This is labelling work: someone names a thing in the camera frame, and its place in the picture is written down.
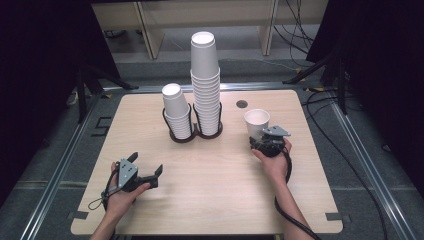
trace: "forearm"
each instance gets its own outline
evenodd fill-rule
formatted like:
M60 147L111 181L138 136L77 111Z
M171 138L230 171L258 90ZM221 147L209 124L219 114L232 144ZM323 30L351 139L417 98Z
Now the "forearm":
M277 197L277 202L280 205L281 209L290 215L292 218L296 219L298 222L302 223L306 227L310 228L306 222L305 217L300 211L299 207L296 204L296 201L293 198L287 184L274 182L274 191ZM283 217L283 229L284 229L284 239L313 239L302 229L288 221Z
M103 216L102 221L99 226L94 231L93 235L91 235L91 240L107 240L110 239L113 235L116 225L118 225L119 218L112 217L107 213Z

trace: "wooden table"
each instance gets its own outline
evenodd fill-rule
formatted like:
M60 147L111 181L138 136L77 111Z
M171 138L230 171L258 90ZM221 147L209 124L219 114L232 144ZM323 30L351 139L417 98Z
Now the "wooden table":
M185 93L193 103L192 93ZM246 108L236 102L245 100ZM194 138L175 143L162 118L161 94L126 95L118 107L108 136L74 219L74 234L91 234L104 209L88 209L99 198L113 161L139 153L139 175L151 175L163 164L159 188L138 197L119 223L116 233L128 235L281 234L281 216L273 205L273 191L261 162L250 151L243 115L262 108L270 126L288 130L293 143L293 172L289 187L313 231L338 233L341 221L327 221L337 213L324 170L297 94L291 90L221 92L224 130L215 139Z

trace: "stack of paper cups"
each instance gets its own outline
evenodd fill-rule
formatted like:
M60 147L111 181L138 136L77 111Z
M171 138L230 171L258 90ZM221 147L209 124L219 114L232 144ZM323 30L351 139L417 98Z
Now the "stack of paper cups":
M201 133L212 136L219 130L221 112L220 69L212 33L198 32L191 38L191 82Z
M187 139L190 131L190 106L188 105L181 86L171 83L162 88L165 118L177 139Z

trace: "gray carpet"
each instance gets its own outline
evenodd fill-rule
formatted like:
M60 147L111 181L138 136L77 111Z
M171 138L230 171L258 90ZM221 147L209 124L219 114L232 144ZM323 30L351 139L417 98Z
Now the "gray carpet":
M223 72L221 81L226 83L275 83L294 76L293 71L281 67L274 69L274 65L258 61L223 61L220 62L220 66ZM118 64L118 68L124 79L137 86L163 86L169 82L190 83L190 75L189 71L187 71L190 68L188 62ZM308 77L306 82L297 85L281 84L281 88L294 89L298 93L300 101L305 102L311 92L304 91L304 88L319 86L320 73L317 72L313 76ZM114 86L107 82L102 81L102 83L106 86ZM97 121L100 117L113 118L122 96L120 93L113 93L111 98L99 99L36 239L88 239L87 236L74 236L70 232L72 221L69 219L69 214L78 208L85 189L84 185L91 175L105 140L104 136L92 136L103 132L103 129L95 128ZM325 93L316 96L317 99L324 97L327 97ZM346 138L334 111L328 104L328 101L323 101L311 104L310 108L312 112L315 112L323 107L314 115L316 121L329 137L337 143L344 154L349 157L359 175L370 186L354 150ZM376 131L367 113L361 110L360 104L354 98L349 98L347 105L349 119L355 126L371 158L398 200L417 236L419 236L419 239L424 239L423 199L414 189L396 159L381 148L381 145L384 144L384 139ZM60 121L54 126L54 130L48 136L47 139L50 145L40 149L34 156L17 187L12 191L7 202L0 210L0 239L20 239L31 212L41 197L46 181L49 181L53 175L57 163L65 151L69 139L72 137L77 120L77 105L72 105L63 113ZM108 125L110 121L105 119L102 124ZM341 233L321 235L322 239L383 239L381 223L371 198L346 164L346 161L323 137L310 119L308 124L337 207L343 216L350 219L350 221L345 222ZM382 211L388 231L388 239L399 239L384 209Z

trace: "tripod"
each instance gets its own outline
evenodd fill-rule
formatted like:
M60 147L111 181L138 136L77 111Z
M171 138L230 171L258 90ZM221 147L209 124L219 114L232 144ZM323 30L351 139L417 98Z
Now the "tripod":
M331 85L337 78L337 99L338 105L343 112L347 114L345 104L345 87L346 87L346 62L350 60L350 57L354 50L354 45L359 42L358 36L361 32L361 28L365 27L366 20L372 19L367 16L371 16L370 7L372 3L367 1L359 1L352 3L352 7L347 14L345 24L342 26L340 36L338 37L333 49L330 53L323 57L321 60L316 62L313 66L309 67L303 73L300 73L296 77L283 81L283 84L296 84L300 80L311 75L321 67L325 66L324 73L321 76L321 83L324 86Z
M79 96L78 99L78 106L79 106L79 120L78 122L82 122L84 117L87 114L87 102L85 101L85 90L84 90L84 84L87 86L87 88L90 90L92 94L101 94L103 92L103 87L100 85L99 81L97 79L93 79L91 76L92 74L102 77L120 87L122 87L125 90L134 90L138 89L138 86L132 86L128 83L122 81L121 79L115 78L112 75L109 75L102 70L90 66L88 64L84 64L79 67L78 73L77 73L77 94Z

